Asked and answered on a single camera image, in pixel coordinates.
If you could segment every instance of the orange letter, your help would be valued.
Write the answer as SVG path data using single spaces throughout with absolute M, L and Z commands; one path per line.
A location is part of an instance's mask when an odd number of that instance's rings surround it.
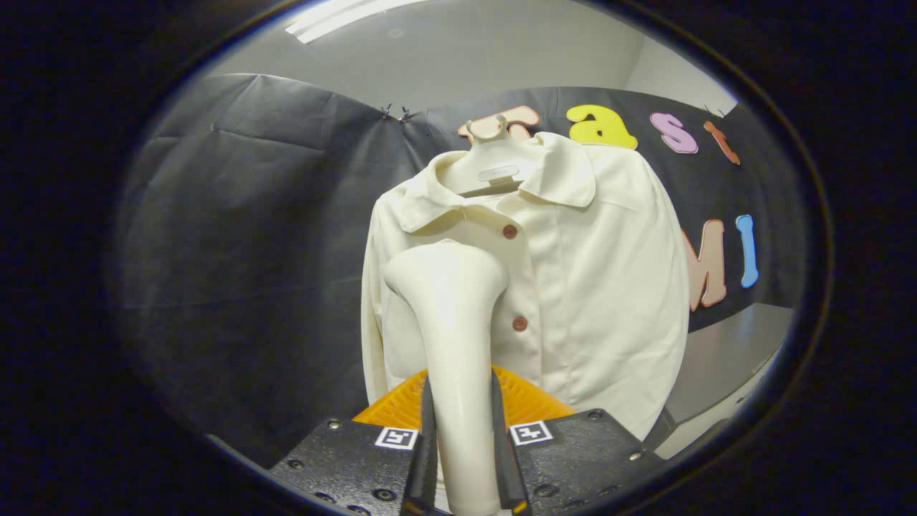
M 513 122 L 522 122 L 530 126 L 534 126 L 538 123 L 540 118 L 538 114 L 529 106 L 519 106 L 514 107 L 513 109 L 507 109 L 506 111 L 501 111 L 498 113 L 503 115 L 506 118 L 506 122 L 512 124 Z M 496 115 L 490 115 L 489 117 L 478 118 L 471 122 L 472 129 L 478 134 L 491 134 L 497 131 L 500 127 L 500 122 L 497 121 Z M 519 124 L 513 124 L 509 127 L 510 136 L 517 140 L 528 140 L 532 138 L 532 135 L 528 133 L 528 129 Z M 464 136 L 468 139 L 468 142 L 471 145 L 474 145 L 474 139 L 468 133 L 468 130 L 465 129 L 465 124 L 462 124 L 458 128 L 458 134 Z
M 703 225 L 700 254 L 694 252 L 691 241 L 688 240 L 688 235 L 684 230 L 681 232 L 685 236 L 685 253 L 688 259 L 691 311 L 696 310 L 698 304 L 710 307 L 726 297 L 723 232 L 724 227 L 721 220 L 707 220 Z
M 587 120 L 592 115 L 594 120 Z M 611 109 L 594 104 L 571 107 L 567 119 L 573 124 L 570 139 L 579 143 L 604 143 L 626 149 L 636 149 L 636 138 L 627 132 L 621 117 Z
M 717 129 L 713 122 L 710 120 L 707 120 L 703 123 L 703 128 L 707 129 L 710 134 L 716 138 L 716 142 L 720 144 L 720 149 L 723 150 L 723 154 L 729 158 L 729 161 L 735 164 L 739 164 L 739 155 L 729 148 L 729 142 L 726 141 L 726 135 L 724 135 L 721 130 Z

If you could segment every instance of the yellow letter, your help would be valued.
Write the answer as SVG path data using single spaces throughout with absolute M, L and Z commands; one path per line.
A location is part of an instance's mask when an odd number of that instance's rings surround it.
M 587 120 L 592 115 L 594 120 Z M 579 143 L 604 143 L 626 149 L 636 149 L 636 138 L 627 132 L 621 117 L 607 107 L 585 104 L 567 110 L 567 119 L 573 124 L 570 139 Z
M 685 252 L 688 259 L 691 311 L 697 309 L 698 304 L 710 307 L 726 297 L 723 232 L 724 227 L 721 220 L 707 220 L 703 225 L 700 254 L 694 252 L 688 235 L 684 231 L 681 232 L 685 236 Z

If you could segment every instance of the blue letter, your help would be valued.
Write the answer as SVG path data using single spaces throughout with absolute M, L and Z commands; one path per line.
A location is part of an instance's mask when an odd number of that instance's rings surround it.
M 751 231 L 755 226 L 755 221 L 751 219 L 751 215 L 740 215 L 735 219 L 735 226 L 742 234 L 742 251 L 746 258 L 746 272 L 742 276 L 742 288 L 749 288 L 757 281 L 755 234 Z

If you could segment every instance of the black fabric curtain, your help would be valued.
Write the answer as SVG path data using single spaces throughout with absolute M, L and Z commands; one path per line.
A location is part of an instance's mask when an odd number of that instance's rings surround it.
M 375 107 L 265 75 L 189 85 L 150 131 L 118 210 L 114 304 L 126 346 L 173 409 L 272 466 L 320 419 L 367 406 L 359 286 L 370 212 L 437 154 L 468 149 L 468 119 L 528 106 L 527 126 L 569 135 L 569 108 L 608 107 L 667 188 L 695 250 L 704 222 L 725 225 L 726 297 L 690 330 L 752 303 L 791 307 L 806 243 L 795 171 L 741 104 L 724 118 L 633 92 L 555 87 L 483 95 L 406 123 Z M 679 154 L 650 123 L 677 117 L 698 142 Z M 724 132 L 732 164 L 703 128 Z M 749 288 L 735 218 L 755 221 Z

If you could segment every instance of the hanger hook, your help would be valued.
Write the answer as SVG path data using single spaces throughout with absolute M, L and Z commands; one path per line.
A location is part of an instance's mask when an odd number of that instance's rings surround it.
M 473 130 L 471 130 L 471 120 L 465 122 L 465 130 L 469 133 L 469 135 L 471 135 L 471 137 L 475 141 L 493 141 L 493 140 L 498 140 L 500 138 L 503 138 L 504 136 L 509 135 L 509 131 L 506 130 L 506 126 L 508 125 L 506 122 L 506 117 L 504 117 L 503 115 L 499 113 L 495 115 L 494 117 L 497 119 L 497 123 L 499 124 L 498 126 L 499 129 L 497 130 L 497 134 L 489 138 L 483 137 L 480 134 L 477 134 Z

